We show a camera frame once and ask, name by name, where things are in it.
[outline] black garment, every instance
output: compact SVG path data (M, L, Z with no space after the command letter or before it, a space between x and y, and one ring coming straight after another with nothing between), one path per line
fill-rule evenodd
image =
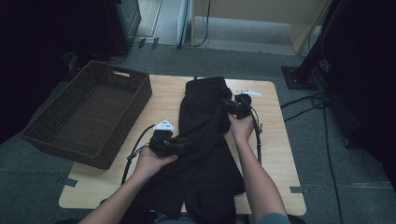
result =
M232 92L223 77L196 79L186 84L179 111L179 136L193 142L188 156L153 176L137 194L133 206L143 206L178 218L183 202L197 223L233 223L233 196L245 191L243 178L223 135L230 121L221 100Z

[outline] brown woven basket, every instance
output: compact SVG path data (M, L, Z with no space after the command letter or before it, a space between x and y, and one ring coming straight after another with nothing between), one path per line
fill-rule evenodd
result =
M149 74L89 62L21 138L45 153L106 170L151 94Z

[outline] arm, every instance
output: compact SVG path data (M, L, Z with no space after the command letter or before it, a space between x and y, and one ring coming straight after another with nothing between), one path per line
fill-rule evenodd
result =
M287 216L279 191L271 176L262 168L254 155L248 139L253 132L252 117L236 119L229 114L233 139L241 161L247 200L255 221L270 213Z
M79 223L120 223L137 192L157 174L163 166L175 161L177 156L157 157L148 147L140 152L139 159L131 177Z

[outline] person's left hand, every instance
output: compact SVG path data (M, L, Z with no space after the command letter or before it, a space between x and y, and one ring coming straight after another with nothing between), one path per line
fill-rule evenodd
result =
M163 166L175 160L177 160L177 155L158 157L149 147L145 147L140 152L133 175L149 180L152 176L157 174Z

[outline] wooden table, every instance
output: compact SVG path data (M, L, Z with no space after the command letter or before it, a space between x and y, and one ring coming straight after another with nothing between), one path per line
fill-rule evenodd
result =
M126 158L130 155L139 135L149 125L159 123L164 119L168 119L177 128L178 110L184 97L185 84L189 80L192 80L192 77L150 75L153 94L127 136L110 169L104 171L75 162L69 178L77 180L78 184L74 188L64 186L59 205L63 208L95 208L99 202L108 198L120 186L127 162ZM267 81L234 79L227 79L226 81L227 86L234 94L236 94L236 90L240 89L263 93L262 97L252 96L252 106L257 111L263 127L261 134L262 167L274 179L287 212L296 216L303 215L306 210L303 194L301 192L291 193L290 191L290 187L300 187L300 181L291 154L274 84ZM178 130L174 130L173 133L176 136ZM152 132L146 133L141 144L146 143L151 136ZM240 169L231 132L226 134L226 139ZM251 135L249 143L252 148L256 148L254 134ZM133 172L135 165L136 160L133 160L129 175ZM238 214L251 214L245 193L235 196L235 206Z
M194 17L206 17L209 0L191 1L193 45ZM322 24L331 3L332 0L216 0L211 1L210 17L285 23L294 51L299 53L315 28Z

